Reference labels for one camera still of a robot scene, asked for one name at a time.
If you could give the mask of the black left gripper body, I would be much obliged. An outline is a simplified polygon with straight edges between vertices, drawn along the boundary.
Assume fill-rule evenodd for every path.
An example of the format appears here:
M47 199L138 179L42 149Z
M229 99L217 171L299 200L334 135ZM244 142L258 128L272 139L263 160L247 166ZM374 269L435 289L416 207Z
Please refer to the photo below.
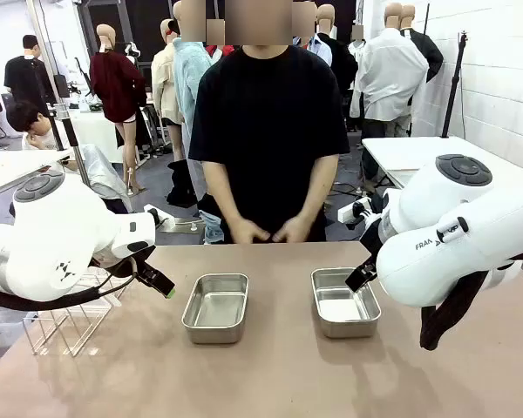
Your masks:
M105 269L114 277L124 278L132 274L132 260L137 267L138 279L151 279L155 275L155 269L147 263L156 246L149 246L137 253L120 259L110 251L102 250L93 255L93 265Z

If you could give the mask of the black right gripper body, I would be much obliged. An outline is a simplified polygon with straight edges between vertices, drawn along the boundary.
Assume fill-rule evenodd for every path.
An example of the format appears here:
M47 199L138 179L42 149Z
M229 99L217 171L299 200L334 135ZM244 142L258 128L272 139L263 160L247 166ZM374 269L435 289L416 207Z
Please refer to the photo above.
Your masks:
M386 238L382 227L381 215L370 215L364 218L364 231L359 241L370 253L370 261L375 262Z

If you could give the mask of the person's left hand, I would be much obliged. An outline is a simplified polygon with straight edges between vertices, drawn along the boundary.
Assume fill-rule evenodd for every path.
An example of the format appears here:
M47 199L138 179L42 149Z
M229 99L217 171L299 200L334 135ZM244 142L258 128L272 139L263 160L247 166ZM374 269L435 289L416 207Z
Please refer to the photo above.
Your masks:
M273 235L272 240L275 243L301 243L305 242L309 236L311 223L308 218L301 214L289 219Z

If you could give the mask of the person's right hand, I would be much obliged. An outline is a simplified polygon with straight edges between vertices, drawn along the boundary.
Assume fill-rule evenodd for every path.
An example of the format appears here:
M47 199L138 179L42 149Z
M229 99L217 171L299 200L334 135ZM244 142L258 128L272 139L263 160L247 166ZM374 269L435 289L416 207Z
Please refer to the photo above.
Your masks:
M253 244L256 239L265 242L270 238L267 231L242 216L229 220L228 227L235 244Z

